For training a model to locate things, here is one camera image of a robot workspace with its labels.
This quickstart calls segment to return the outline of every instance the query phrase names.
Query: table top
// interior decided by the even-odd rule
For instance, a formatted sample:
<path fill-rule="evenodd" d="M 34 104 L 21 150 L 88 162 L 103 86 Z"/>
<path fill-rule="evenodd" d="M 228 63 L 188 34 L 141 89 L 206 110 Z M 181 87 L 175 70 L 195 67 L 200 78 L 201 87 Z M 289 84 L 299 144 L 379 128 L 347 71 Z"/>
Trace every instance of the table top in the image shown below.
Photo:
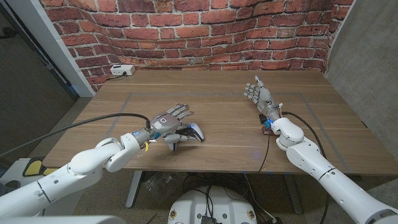
<path fill-rule="evenodd" d="M 397 175 L 398 163 L 365 127 L 321 73 L 307 71 L 136 71 L 122 80 L 107 81 L 76 119 L 110 113 L 138 113 L 151 119 L 177 103 L 194 111 L 204 142 L 179 142 L 176 152 L 159 138 L 134 156 L 125 168 L 187 172 L 257 172 L 267 151 L 259 111 L 244 93 L 254 75 L 265 83 L 282 111 L 301 116 L 317 132 L 327 159 L 346 174 Z M 315 142 L 310 130 L 287 116 Z M 119 137 L 145 126 L 139 118 L 109 118 L 69 129 L 44 160 L 60 167 L 80 151 L 108 137 Z M 266 162 L 269 174 L 297 174 L 286 153 L 270 137 Z"/>

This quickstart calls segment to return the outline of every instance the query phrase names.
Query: concrete wall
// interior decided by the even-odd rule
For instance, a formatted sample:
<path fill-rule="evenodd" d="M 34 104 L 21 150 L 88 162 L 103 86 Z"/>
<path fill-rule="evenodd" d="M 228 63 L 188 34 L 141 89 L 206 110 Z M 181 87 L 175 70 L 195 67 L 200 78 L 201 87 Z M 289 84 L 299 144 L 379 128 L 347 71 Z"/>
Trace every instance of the concrete wall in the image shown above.
<path fill-rule="evenodd" d="M 398 161 L 397 13 L 398 1 L 356 1 L 326 77 Z"/>

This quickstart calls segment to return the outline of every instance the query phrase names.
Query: white robotic arm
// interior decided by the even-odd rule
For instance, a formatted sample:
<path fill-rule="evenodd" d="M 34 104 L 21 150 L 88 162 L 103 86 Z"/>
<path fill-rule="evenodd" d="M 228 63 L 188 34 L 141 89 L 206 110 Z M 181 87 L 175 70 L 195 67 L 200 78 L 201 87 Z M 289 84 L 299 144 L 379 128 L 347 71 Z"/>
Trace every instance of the white robotic arm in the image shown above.
<path fill-rule="evenodd" d="M 304 136 L 300 127 L 275 113 L 278 109 L 271 94 L 258 77 L 256 81 L 257 86 L 247 84 L 245 96 L 257 104 L 261 113 L 266 114 L 272 131 L 279 135 L 276 143 L 286 151 L 288 160 L 316 179 L 355 223 L 398 223 L 398 210 L 370 196 L 327 161 L 320 154 L 319 147 Z"/>

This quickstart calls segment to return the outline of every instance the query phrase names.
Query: metal table leg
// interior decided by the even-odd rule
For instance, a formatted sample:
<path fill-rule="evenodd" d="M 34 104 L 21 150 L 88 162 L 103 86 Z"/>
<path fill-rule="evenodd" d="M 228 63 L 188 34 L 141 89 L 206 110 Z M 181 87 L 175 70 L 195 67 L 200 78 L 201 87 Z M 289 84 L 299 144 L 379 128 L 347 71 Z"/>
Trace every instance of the metal table leg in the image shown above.
<path fill-rule="evenodd" d="M 300 215 L 303 213 L 303 208 L 301 206 L 299 192 L 297 190 L 296 182 L 294 181 L 294 176 L 291 174 L 284 175 L 287 191 L 289 193 L 290 201 L 293 205 L 294 213 Z"/>
<path fill-rule="evenodd" d="M 139 190 L 141 175 L 142 175 L 141 170 L 134 171 L 134 176 L 132 177 L 129 195 L 127 196 L 127 202 L 126 202 L 127 208 L 132 208 L 134 206 L 134 201 L 136 200 Z"/>

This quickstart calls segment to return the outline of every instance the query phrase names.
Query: white plastic casing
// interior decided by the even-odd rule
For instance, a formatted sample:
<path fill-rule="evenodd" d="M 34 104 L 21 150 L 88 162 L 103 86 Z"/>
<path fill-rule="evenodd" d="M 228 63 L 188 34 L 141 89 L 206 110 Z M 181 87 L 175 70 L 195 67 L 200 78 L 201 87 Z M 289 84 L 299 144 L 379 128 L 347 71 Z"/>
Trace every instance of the white plastic casing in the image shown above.
<path fill-rule="evenodd" d="M 113 65 L 111 68 L 112 75 L 123 75 L 123 72 L 126 72 L 126 75 L 132 75 L 136 71 L 133 65 Z"/>

